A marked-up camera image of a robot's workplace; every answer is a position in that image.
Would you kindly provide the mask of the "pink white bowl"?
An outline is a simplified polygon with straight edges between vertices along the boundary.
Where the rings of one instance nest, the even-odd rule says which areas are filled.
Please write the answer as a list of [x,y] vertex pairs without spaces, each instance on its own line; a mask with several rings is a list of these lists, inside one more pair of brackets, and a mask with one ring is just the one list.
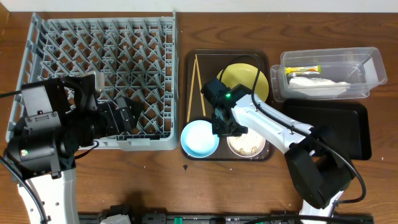
[[247,134],[226,138],[229,148],[238,156],[250,158],[258,155],[264,148],[266,140],[257,132],[248,129]]

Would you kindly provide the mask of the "yellow round plate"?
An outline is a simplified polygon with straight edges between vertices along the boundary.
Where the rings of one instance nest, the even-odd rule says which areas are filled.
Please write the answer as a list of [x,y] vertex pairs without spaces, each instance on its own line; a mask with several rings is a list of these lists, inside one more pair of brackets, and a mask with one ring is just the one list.
[[[257,71],[257,67],[253,65],[234,63],[229,65],[224,71],[221,81],[229,88],[234,88],[236,85],[242,84],[252,90]],[[263,72],[259,73],[254,92],[262,101],[267,101],[269,96],[269,82]]]

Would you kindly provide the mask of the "wooden chopstick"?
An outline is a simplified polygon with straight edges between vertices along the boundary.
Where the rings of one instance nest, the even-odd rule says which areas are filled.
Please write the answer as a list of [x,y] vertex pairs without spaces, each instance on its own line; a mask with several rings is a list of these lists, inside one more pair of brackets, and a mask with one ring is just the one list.
[[190,95],[189,95],[188,110],[187,110],[187,123],[189,123],[189,121],[190,121],[190,112],[191,112],[191,107],[192,107],[193,87],[194,87],[194,81],[195,81],[196,66],[197,66],[197,60],[195,59],[193,62],[192,79],[191,79]]
[[204,101],[203,94],[201,93],[202,82],[201,82],[201,74],[200,74],[200,68],[199,68],[197,54],[195,54],[195,62],[196,62],[197,75],[198,75],[198,85],[199,85],[199,91],[200,91],[202,113],[203,113],[203,116],[206,116],[205,101]]

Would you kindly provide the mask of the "white napkin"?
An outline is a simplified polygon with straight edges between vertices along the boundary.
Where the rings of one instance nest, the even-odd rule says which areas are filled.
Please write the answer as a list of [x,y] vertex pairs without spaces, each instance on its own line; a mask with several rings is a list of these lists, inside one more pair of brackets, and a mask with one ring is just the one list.
[[288,88],[308,96],[336,96],[351,87],[347,82],[334,82],[326,78],[293,77]]

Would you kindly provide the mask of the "green orange snack wrapper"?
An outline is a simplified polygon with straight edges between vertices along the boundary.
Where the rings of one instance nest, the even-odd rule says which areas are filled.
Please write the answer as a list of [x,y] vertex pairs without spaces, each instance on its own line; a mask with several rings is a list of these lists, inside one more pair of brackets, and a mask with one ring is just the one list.
[[318,75],[322,72],[320,65],[308,66],[308,67],[285,67],[286,75],[297,76],[297,75]]

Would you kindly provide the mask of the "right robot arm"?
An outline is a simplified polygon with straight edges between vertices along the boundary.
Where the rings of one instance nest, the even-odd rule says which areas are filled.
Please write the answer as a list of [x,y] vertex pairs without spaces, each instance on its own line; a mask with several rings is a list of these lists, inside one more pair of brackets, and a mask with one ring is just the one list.
[[293,185],[303,198],[300,214],[317,217],[318,223],[331,217],[357,175],[350,158],[327,144],[331,133],[282,114],[242,84],[229,88],[214,78],[201,93],[214,109],[213,134],[240,137],[252,130],[262,136],[285,157]]

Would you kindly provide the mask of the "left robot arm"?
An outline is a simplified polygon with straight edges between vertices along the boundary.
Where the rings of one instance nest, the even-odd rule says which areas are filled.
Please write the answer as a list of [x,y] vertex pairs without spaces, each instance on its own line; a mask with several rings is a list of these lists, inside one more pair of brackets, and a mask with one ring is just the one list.
[[79,148],[133,130],[144,106],[128,97],[98,103],[96,77],[62,77],[22,85],[25,115],[14,127],[1,163],[17,180],[31,223],[79,223]]

